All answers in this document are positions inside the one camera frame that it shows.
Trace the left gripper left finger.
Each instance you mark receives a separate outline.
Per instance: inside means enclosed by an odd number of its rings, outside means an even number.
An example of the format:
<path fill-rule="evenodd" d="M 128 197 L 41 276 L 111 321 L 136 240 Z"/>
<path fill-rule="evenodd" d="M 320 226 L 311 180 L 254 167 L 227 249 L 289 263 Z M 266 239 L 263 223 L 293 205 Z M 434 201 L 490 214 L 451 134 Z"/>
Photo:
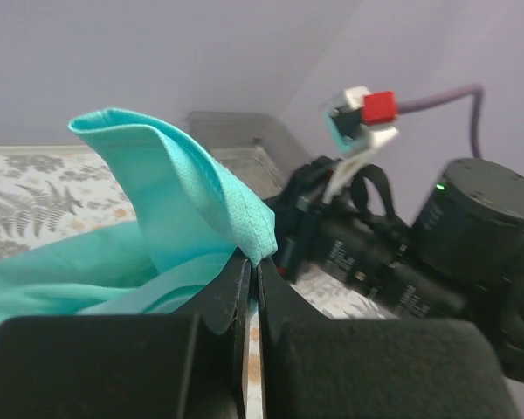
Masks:
<path fill-rule="evenodd" d="M 242 418 L 252 265 L 235 253 L 171 314 L 0 325 L 0 418 Z"/>

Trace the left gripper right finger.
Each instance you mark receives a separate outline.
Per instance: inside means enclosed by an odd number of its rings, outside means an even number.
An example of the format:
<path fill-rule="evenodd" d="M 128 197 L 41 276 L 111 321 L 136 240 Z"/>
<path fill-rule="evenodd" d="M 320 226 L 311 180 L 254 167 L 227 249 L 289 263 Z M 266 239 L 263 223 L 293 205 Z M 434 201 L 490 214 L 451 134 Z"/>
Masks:
<path fill-rule="evenodd" d="M 257 269 L 268 418 L 516 418 L 494 352 L 470 323 L 330 319 Z"/>

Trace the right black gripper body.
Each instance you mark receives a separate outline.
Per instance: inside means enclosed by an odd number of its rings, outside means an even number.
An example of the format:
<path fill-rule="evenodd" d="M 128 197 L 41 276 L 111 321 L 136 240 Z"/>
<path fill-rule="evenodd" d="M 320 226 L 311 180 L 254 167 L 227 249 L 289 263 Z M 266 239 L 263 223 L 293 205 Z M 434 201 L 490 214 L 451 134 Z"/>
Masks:
<path fill-rule="evenodd" d="M 275 214 L 282 278 L 295 284 L 309 265 L 398 317 L 461 319 L 467 297 L 408 252 L 385 172 L 359 169 L 331 203 L 322 201 L 338 161 L 321 156 L 298 168 L 266 199 Z"/>

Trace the teal t shirt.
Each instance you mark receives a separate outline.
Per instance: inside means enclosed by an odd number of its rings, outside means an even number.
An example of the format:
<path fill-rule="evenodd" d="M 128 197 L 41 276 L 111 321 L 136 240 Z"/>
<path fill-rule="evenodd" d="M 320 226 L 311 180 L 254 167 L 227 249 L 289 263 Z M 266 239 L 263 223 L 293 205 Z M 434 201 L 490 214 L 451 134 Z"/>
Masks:
<path fill-rule="evenodd" d="M 272 210 L 179 128 L 108 108 L 70 130 L 106 162 L 136 219 L 0 260 L 0 324 L 19 316 L 171 313 L 235 250 L 278 248 Z"/>

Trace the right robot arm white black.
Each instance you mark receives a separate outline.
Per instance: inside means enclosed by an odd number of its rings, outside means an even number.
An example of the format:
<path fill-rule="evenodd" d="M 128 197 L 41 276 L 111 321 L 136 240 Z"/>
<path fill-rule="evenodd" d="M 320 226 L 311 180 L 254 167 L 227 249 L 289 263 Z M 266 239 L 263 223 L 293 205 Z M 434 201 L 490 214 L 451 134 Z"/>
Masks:
<path fill-rule="evenodd" d="M 267 199 L 282 277 L 295 282 L 311 263 L 396 316 L 470 321 L 505 375 L 524 383 L 524 176 L 480 158 L 450 161 L 405 223 L 373 164 L 325 203 L 337 169 L 322 156 Z"/>

